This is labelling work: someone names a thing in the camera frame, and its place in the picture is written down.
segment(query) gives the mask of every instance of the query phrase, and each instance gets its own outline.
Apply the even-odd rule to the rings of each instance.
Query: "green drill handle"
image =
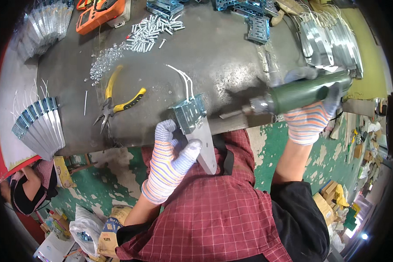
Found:
[[[273,113],[283,114],[290,110],[305,107],[326,98],[329,88],[340,82],[343,92],[351,87],[352,78],[347,70],[322,74],[316,79],[302,79],[290,82],[268,91],[273,101]]]

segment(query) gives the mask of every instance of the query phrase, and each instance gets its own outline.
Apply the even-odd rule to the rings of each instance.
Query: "seated worker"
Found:
[[[315,78],[313,69],[290,72],[286,80]],[[246,130],[213,141],[217,173],[195,163],[200,140],[190,140],[175,158],[173,120],[159,123],[155,146],[134,208],[116,234],[116,254],[130,261],[323,261],[329,233],[310,184],[303,182],[313,143],[334,115],[341,88],[285,114],[289,139],[272,178],[271,192],[255,185],[254,157]],[[145,148],[143,159],[150,159]]]
[[[0,183],[0,190],[13,210],[24,215],[35,212],[45,200],[56,196],[57,174],[53,161],[38,160],[12,175],[10,183]]]

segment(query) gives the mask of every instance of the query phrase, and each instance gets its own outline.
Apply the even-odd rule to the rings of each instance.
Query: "metal table surface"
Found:
[[[141,21],[149,12],[145,1],[131,3],[131,19],[125,26],[100,29],[82,36],[75,30],[80,12],[74,10],[67,36],[44,54],[38,65],[38,79],[48,80],[51,96],[58,96],[60,116],[66,147],[58,155],[72,155],[105,150],[113,146],[141,146],[154,143],[154,128],[162,120],[172,118],[168,107],[186,98],[183,79],[168,68],[174,66],[193,80],[194,93],[204,93],[210,128],[213,134],[266,124],[270,117],[246,119],[236,116],[226,120],[221,112],[238,109],[248,99],[266,90],[267,81],[258,47],[245,40],[248,25],[243,16],[228,11],[214,11],[211,4],[190,1],[185,4],[179,20],[186,27],[169,35],[163,33],[147,53],[124,51],[117,61],[124,66],[113,90],[114,104],[130,100],[141,87],[147,93],[131,109],[110,118],[111,138],[100,134],[100,123],[93,126],[104,101],[106,84],[112,71],[107,72],[95,87],[89,78],[92,54],[119,44],[131,32],[131,25]],[[273,55],[283,76],[288,70],[303,66],[304,60],[290,27],[289,19],[271,28]],[[162,49],[158,45],[166,39]],[[84,94],[89,90],[86,116]]]

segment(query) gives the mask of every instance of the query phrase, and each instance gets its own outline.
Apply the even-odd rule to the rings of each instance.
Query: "green painted floor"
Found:
[[[352,158],[353,150],[348,155],[345,146],[346,124],[344,118],[339,139],[321,135],[313,145],[303,176],[311,184],[313,194],[329,179],[345,185],[349,192],[353,191],[359,160]],[[255,188],[259,190],[270,189],[275,167],[288,139],[287,126],[285,122],[278,122],[247,129],[255,154]],[[74,173],[72,179],[77,187],[57,188],[58,195],[50,203],[51,208],[61,208],[71,221],[75,218],[76,203],[102,219],[110,214],[112,205],[133,206],[146,178],[146,166],[140,148],[113,148],[91,153],[90,156],[98,164]],[[74,155],[71,159],[73,163],[85,163],[83,155]],[[46,217],[45,209],[40,210],[40,213]]]

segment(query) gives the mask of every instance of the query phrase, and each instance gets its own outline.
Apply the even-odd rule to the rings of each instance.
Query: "work glove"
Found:
[[[178,145],[178,140],[173,139],[175,129],[176,124],[171,119],[156,126],[150,175],[141,187],[147,200],[156,205],[165,202],[173,193],[197,160],[202,148],[199,139],[191,139],[175,160],[174,147]]]
[[[318,71],[312,67],[300,67],[288,72],[284,82],[299,79],[315,79]],[[333,117],[342,97],[342,86],[335,83],[329,87],[327,97],[323,101],[309,106],[294,109],[284,114],[288,123],[288,136],[296,144],[311,145],[319,139],[319,134],[325,129]]]

